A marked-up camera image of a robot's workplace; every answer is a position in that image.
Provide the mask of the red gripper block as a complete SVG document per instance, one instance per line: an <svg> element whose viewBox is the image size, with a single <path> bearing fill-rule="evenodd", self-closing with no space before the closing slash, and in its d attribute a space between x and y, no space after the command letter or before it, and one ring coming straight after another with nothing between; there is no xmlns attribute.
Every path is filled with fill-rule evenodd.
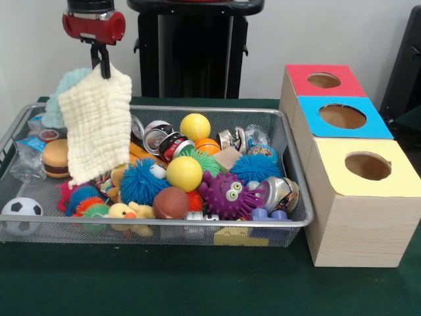
<svg viewBox="0 0 421 316"><path fill-rule="evenodd" d="M111 10L106 13L75 13L70 10L62 15L64 31L71 37L81 41L97 41L99 48L92 44L90 49L92 69L101 64L101 76L111 77L109 52L106 45L115 45L126 31L126 19L121 12Z"/></svg>

